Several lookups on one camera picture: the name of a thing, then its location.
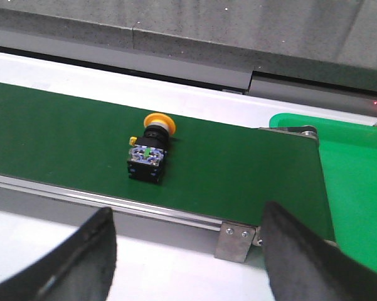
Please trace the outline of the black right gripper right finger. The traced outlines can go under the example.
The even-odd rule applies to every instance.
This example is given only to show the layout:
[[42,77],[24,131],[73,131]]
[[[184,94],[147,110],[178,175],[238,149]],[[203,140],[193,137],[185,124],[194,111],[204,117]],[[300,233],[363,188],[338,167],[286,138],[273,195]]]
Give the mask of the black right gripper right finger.
[[377,300],[377,273],[332,246],[279,203],[268,202],[262,250],[275,300]]

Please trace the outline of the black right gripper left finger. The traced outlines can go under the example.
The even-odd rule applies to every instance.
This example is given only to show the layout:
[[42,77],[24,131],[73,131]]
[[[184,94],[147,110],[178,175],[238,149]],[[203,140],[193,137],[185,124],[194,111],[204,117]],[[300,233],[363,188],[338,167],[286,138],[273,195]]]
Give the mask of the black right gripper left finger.
[[101,208],[40,260],[0,283],[0,300],[106,300],[117,260],[110,208]]

